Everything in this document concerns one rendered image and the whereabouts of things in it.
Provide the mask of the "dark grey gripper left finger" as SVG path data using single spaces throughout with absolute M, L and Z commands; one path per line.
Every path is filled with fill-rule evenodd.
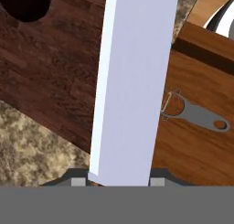
M 68 186 L 68 187 L 85 187 L 88 182 L 87 168 L 69 168 L 64 175 L 54 180 L 42 184 L 43 187 Z

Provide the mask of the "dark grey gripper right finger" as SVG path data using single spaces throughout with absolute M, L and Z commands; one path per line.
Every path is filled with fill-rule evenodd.
M 149 178 L 150 187 L 169 187 L 169 186 L 181 186 L 188 187 L 191 183 L 186 182 L 180 178 L 172 175 L 166 168 L 155 168 L 151 170 Z

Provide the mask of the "dark brown wooden cutting board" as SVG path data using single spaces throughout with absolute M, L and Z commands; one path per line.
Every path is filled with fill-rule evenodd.
M 106 0 L 51 0 L 34 22 L 0 5 L 0 99 L 90 150 Z

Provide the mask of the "black avocado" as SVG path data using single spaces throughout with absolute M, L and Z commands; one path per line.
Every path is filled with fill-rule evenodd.
M 0 5 L 13 18 L 22 22 L 34 22 L 44 17 L 51 0 L 0 0 Z

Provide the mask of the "grey peeler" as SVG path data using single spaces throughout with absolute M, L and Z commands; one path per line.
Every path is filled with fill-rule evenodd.
M 169 97 L 166 99 L 160 111 L 166 119 L 184 119 L 196 126 L 218 133 L 225 133 L 230 129 L 230 123 L 227 119 L 199 105 L 191 103 L 181 94 L 181 91 L 168 91 L 167 93 Z M 183 110 L 179 114 L 168 114 L 165 112 L 165 108 L 173 94 L 179 97 L 183 102 Z

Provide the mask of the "white and black round object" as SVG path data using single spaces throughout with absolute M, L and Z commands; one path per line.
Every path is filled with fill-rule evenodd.
M 203 28 L 234 40 L 234 1 L 220 7 Z

